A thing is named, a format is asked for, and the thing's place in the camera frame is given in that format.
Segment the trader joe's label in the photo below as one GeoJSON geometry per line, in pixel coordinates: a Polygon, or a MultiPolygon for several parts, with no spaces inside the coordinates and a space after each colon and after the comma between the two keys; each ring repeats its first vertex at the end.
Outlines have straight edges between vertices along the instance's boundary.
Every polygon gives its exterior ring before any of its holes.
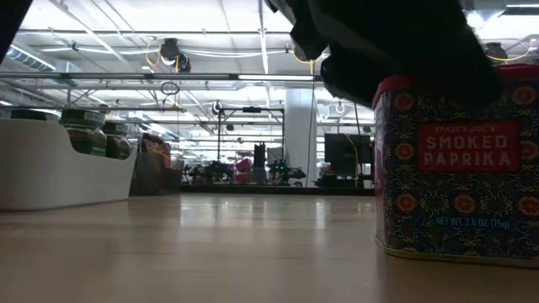
{"type": "Polygon", "coordinates": [[[419,169],[427,172],[516,172],[515,122],[436,123],[419,127],[419,169]]]}

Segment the white pillar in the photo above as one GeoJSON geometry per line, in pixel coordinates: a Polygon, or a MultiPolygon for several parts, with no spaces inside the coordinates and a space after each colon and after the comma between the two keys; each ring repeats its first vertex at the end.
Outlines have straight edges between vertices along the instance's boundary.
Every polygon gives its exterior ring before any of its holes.
{"type": "Polygon", "coordinates": [[[285,154],[291,167],[300,167],[305,174],[308,172],[307,178],[302,179],[303,186],[315,187],[313,181],[318,178],[317,111],[311,89],[286,91],[285,154]]]}

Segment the white container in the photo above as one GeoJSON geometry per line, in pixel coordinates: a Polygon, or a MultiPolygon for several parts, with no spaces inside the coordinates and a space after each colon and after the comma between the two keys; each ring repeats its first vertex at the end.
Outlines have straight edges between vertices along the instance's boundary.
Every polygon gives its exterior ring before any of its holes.
{"type": "Polygon", "coordinates": [[[0,210],[49,210],[127,199],[136,151],[125,160],[75,151],[61,125],[0,120],[0,210]]]}

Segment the green jar lid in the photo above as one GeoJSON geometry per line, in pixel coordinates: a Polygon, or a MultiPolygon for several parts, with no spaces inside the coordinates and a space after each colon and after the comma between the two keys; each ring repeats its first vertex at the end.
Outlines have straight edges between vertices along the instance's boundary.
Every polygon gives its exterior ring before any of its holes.
{"type": "Polygon", "coordinates": [[[14,109],[11,111],[11,119],[27,119],[47,121],[47,115],[44,112],[30,109],[14,109]]]}
{"type": "Polygon", "coordinates": [[[61,112],[60,120],[67,123],[102,127],[104,125],[104,114],[84,109],[64,109],[61,112]]]}
{"type": "Polygon", "coordinates": [[[123,123],[106,121],[103,126],[103,132],[110,135],[127,136],[127,134],[129,133],[129,129],[127,128],[127,125],[123,123]]]}

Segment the ceiling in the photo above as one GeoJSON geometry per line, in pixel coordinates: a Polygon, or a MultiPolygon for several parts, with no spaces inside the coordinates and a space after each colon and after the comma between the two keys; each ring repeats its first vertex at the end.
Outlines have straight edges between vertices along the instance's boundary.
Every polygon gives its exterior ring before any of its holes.
{"type": "MultiPolygon", "coordinates": [[[[157,60],[157,45],[164,38],[177,38],[179,48],[191,62],[191,73],[310,75],[309,64],[299,62],[290,52],[290,23],[280,14],[272,13],[263,1],[253,0],[34,0],[13,45],[53,66],[68,61],[80,72],[103,73],[101,78],[77,81],[70,100],[77,106],[108,104],[112,107],[151,108],[167,97],[160,92],[163,81],[110,79],[107,73],[174,73],[170,66],[157,60]],[[267,53],[267,64],[264,53],[267,53]],[[117,86],[116,90],[106,86],[117,86]]],[[[477,29],[480,38],[499,40],[511,47],[510,56],[526,52],[529,39],[539,32],[536,16],[501,16],[489,20],[477,29]]],[[[318,74],[320,61],[314,64],[318,74]]],[[[37,72],[12,59],[4,60],[0,72],[37,72]]],[[[272,109],[284,107],[286,90],[311,88],[311,82],[246,82],[246,81],[176,81],[181,93],[168,96],[165,104],[179,104],[187,113],[113,111],[118,120],[145,117],[147,121],[190,121],[187,124],[162,124],[177,136],[192,140],[215,140],[201,121],[213,121],[211,106],[220,100],[227,107],[259,106],[272,109]]],[[[14,79],[0,85],[2,98],[12,104],[35,104],[46,98],[56,106],[67,103],[65,85],[52,80],[14,79]],[[24,85],[11,86],[13,82],[24,85]]],[[[346,100],[333,98],[320,83],[316,84],[319,110],[318,135],[339,131],[357,133],[355,107],[346,100]]],[[[243,125],[241,122],[275,123],[280,113],[238,113],[232,138],[240,135],[279,135],[278,125],[243,125]]],[[[370,109],[358,106],[361,123],[371,124],[370,109]]]]}

